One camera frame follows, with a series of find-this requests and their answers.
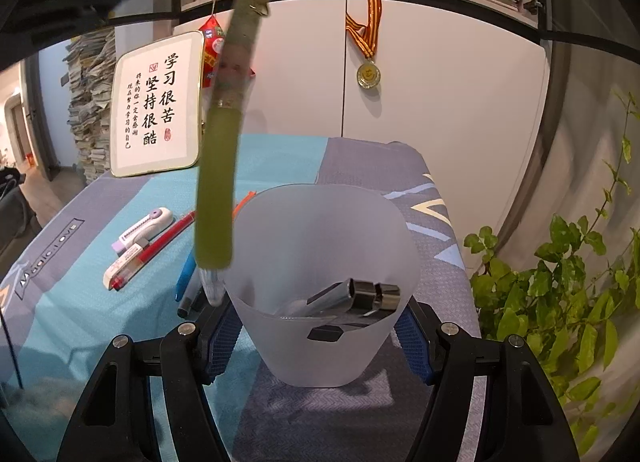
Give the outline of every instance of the wooden floor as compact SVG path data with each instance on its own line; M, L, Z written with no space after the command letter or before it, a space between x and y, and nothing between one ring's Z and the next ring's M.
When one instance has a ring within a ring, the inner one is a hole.
M45 179L37 168L22 172L27 177L20 189L42 227L84 189L83 179L71 169L60 170L51 181Z

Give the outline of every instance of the gray and teal tablecloth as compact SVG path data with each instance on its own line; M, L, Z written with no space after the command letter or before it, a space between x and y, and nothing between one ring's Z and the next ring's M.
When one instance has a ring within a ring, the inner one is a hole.
M196 168L123 179L104 175L60 211L0 284L26 388L4 411L40 460L55 459L70 409L114 336L154 338L180 323L173 293L193 243L192 228L123 290L107 291L102 276L116 259L111 244L130 225L158 206L176 216L194 208L196 179ZM249 190L300 183L356 185L392 200L420 254L416 298L428 302L441 320L479 334L446 209L413 148L346 138L242 136L238 200ZM17 384L4 334L0 381L8 384L7 393ZM233 460L401 462L430 389L409 371L393 335L356 381L311 389L275 379L243 331L228 369L206 394ZM175 461L157 379L152 395L162 458ZM460 460L474 458L483 395L484 383L477 379Z

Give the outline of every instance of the screw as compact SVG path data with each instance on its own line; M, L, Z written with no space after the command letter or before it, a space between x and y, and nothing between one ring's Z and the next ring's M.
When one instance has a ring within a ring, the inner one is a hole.
M522 348L524 346L524 339L516 334L511 334L509 336L509 344L516 348Z
M443 323L440 329L447 336L455 336L458 332L460 332L460 328L458 327L458 325L456 325L455 323L449 323L449 322Z
M183 323L178 327L178 334L181 336L188 336L189 334L194 333L196 330L196 325L193 323Z
M115 346L116 348L122 348L124 345L126 345L129 342L129 338L126 336L117 336L113 339L113 341L111 342L111 344L113 346Z

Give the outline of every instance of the cabinet door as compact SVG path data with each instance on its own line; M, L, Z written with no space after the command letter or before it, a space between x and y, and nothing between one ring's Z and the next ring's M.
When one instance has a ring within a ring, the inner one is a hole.
M244 132L340 136L345 7L346 0L270 4L255 46ZM231 11L216 17L226 30ZM197 30L205 20L179 25L174 34Z
M356 82L364 58L347 42L344 136L413 146L459 241L484 225L497 232L538 132L548 81L544 49L455 12L382 4L376 90ZM347 7L366 23L366 0Z

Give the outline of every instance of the gold medal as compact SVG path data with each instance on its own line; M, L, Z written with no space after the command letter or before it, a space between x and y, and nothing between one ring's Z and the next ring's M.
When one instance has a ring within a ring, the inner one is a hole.
M356 77L358 84L364 89L375 88L380 83L380 69L370 61L360 65Z
M367 0L367 5L369 7L367 25L357 23L347 14L346 30L367 59L367 62L358 68L356 79L362 88L368 90L377 87L382 77L380 69L373 63L373 57L376 54L376 48L378 46L378 28L380 27L380 18L382 17L382 0Z

